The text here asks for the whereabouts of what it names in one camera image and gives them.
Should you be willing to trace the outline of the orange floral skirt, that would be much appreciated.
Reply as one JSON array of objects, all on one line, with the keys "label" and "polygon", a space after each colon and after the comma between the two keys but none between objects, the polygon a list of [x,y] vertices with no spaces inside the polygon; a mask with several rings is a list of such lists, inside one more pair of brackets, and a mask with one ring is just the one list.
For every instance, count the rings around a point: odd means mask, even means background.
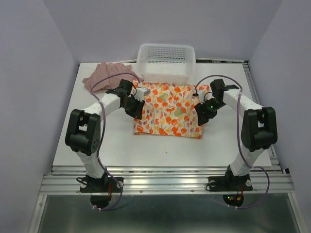
[{"label": "orange floral skirt", "polygon": [[202,137],[204,127],[198,125],[194,107],[200,101],[193,96],[194,85],[144,82],[142,86],[151,92],[145,97],[142,119],[134,119],[134,134]]}]

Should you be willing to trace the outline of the pink skirt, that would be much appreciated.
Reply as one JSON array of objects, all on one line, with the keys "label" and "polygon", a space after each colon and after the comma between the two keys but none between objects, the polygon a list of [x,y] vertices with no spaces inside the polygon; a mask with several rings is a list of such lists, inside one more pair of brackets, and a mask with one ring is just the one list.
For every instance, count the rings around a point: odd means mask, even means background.
[{"label": "pink skirt", "polygon": [[99,81],[105,79],[97,84],[92,91],[97,92],[101,90],[115,89],[119,86],[121,79],[133,82],[137,80],[142,82],[140,78],[132,69],[131,65],[124,65],[122,63],[106,63],[102,62],[96,66],[95,71],[88,77],[83,79],[85,89],[91,91],[92,87]]}]

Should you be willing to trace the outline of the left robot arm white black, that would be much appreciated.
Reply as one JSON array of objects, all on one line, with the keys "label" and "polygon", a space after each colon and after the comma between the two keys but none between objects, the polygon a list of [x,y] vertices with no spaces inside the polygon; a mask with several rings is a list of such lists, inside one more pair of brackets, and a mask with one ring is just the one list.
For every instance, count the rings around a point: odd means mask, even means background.
[{"label": "left robot arm white black", "polygon": [[107,90],[93,105],[72,110],[65,144],[79,156],[86,170],[84,177],[76,179],[82,193],[105,192],[113,184],[122,189],[123,179],[114,178],[100,160],[106,117],[123,108],[130,117],[142,119],[144,98],[149,94],[150,90],[141,83],[135,87],[132,82],[121,80],[117,88]]}]

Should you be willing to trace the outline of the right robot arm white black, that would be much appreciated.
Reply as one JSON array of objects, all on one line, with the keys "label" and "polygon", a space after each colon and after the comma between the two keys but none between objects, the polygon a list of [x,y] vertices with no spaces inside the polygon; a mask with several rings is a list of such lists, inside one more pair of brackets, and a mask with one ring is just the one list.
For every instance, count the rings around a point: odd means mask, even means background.
[{"label": "right robot arm white black", "polygon": [[210,99],[197,85],[194,88],[193,96],[199,99],[194,107],[197,124],[202,126],[213,119],[222,107],[231,107],[236,112],[239,153],[223,176],[208,178],[206,189],[211,192],[251,191],[250,170],[254,168],[258,157],[278,139],[275,109],[250,100],[243,94],[243,87],[237,81],[227,85],[224,83],[225,75],[211,77],[214,80],[210,83]]}]

